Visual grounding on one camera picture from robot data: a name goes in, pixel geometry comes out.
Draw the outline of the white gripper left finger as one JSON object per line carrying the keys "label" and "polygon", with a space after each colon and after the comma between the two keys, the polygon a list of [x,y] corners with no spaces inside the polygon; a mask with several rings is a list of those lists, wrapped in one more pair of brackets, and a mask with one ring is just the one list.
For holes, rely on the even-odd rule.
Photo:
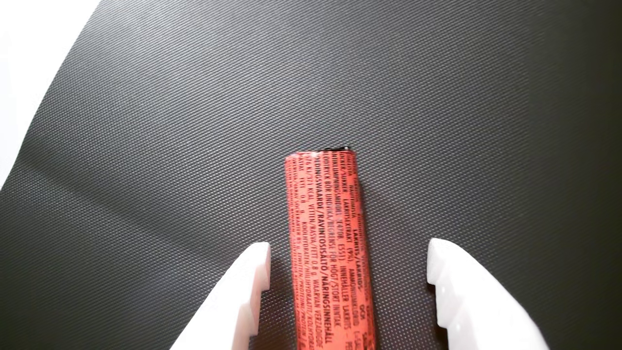
{"label": "white gripper left finger", "polygon": [[172,345],[173,350],[246,350],[259,332],[269,290],[271,246],[251,244],[227,269]]}

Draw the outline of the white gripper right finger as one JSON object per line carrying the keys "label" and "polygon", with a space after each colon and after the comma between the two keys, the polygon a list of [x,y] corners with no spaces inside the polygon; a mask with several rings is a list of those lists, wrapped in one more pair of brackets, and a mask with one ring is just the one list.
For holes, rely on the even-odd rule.
{"label": "white gripper right finger", "polygon": [[548,349],[526,310],[457,244],[430,239],[427,282],[435,287],[437,324],[447,330],[449,349]]}

